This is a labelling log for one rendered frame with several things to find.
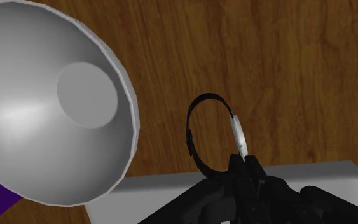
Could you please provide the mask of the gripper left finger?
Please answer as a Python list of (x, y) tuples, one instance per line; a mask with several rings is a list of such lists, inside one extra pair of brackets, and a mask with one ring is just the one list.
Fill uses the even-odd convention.
[(138, 224), (244, 224), (233, 195), (233, 180), (244, 157), (230, 155), (220, 179), (205, 178)]

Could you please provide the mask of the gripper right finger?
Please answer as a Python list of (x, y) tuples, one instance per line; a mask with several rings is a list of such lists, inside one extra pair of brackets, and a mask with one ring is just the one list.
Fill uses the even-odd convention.
[(259, 181), (271, 224), (358, 224), (358, 166), (349, 160), (262, 168), (245, 157)]

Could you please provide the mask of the white flat box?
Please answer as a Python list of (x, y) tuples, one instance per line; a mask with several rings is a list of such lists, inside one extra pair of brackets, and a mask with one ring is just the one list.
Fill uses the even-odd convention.
[[(358, 166), (350, 160), (263, 169), (297, 192), (316, 186), (358, 206)], [(124, 178), (111, 193), (85, 208), (91, 224), (138, 224), (204, 178), (201, 172)]]

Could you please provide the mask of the large grey bowl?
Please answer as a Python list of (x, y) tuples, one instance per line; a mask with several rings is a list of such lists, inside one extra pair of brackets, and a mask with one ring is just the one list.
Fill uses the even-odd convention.
[(85, 205), (125, 177), (140, 132), (137, 96), (84, 23), (0, 0), (0, 184), (49, 206)]

